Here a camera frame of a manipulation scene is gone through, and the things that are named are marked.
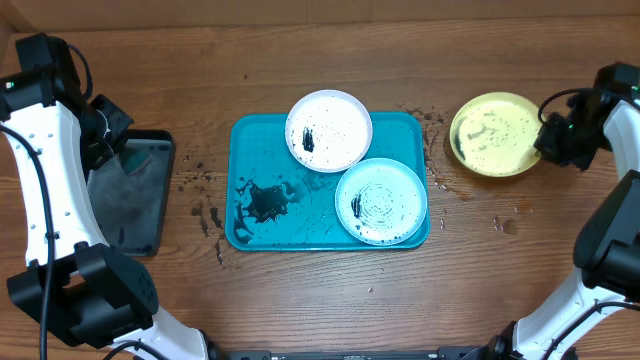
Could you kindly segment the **yellow-green rimmed plate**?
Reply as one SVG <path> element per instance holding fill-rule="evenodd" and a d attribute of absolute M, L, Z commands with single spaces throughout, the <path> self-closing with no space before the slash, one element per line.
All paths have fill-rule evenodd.
<path fill-rule="evenodd" d="M 487 177 L 510 177 L 533 167 L 541 128 L 538 107 L 508 92 L 486 93 L 463 105 L 454 116 L 449 143 L 467 169 Z"/>

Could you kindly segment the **white plate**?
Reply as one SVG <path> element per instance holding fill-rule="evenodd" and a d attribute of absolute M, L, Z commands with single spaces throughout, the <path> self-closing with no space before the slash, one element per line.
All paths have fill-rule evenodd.
<path fill-rule="evenodd" d="M 372 142 L 373 123 L 356 97 L 339 90 L 318 90 L 289 111 L 284 136 L 300 164 L 316 172 L 337 173 L 364 158 Z"/>

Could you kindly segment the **dark green sponge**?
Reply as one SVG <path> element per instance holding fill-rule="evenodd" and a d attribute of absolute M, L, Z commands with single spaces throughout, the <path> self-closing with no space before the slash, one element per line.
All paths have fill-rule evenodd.
<path fill-rule="evenodd" d="M 158 168 L 157 159 L 151 153 L 136 148 L 126 148 L 119 155 L 119 161 L 129 177 L 148 175 Z"/>

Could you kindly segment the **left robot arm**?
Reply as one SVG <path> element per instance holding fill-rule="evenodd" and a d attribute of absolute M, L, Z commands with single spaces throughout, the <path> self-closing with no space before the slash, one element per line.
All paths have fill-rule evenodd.
<path fill-rule="evenodd" d="M 95 94 L 86 59 L 65 40 L 16 42 L 20 70 L 1 81 L 1 130 L 27 216 L 26 268 L 11 302 L 56 337 L 137 359 L 221 359 L 202 330 L 161 307 L 141 263 L 156 254 L 175 144 Z"/>

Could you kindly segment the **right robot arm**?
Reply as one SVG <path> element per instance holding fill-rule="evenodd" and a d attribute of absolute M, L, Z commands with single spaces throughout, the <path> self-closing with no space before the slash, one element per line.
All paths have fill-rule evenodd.
<path fill-rule="evenodd" d="M 619 182 L 576 238 L 574 269 L 530 315 L 455 359 L 575 359 L 575 343 L 606 317 L 639 308 L 639 69 L 614 63 L 590 88 L 567 89 L 569 112 L 538 118 L 528 146 L 542 159 L 586 170 L 600 149 L 613 153 Z"/>

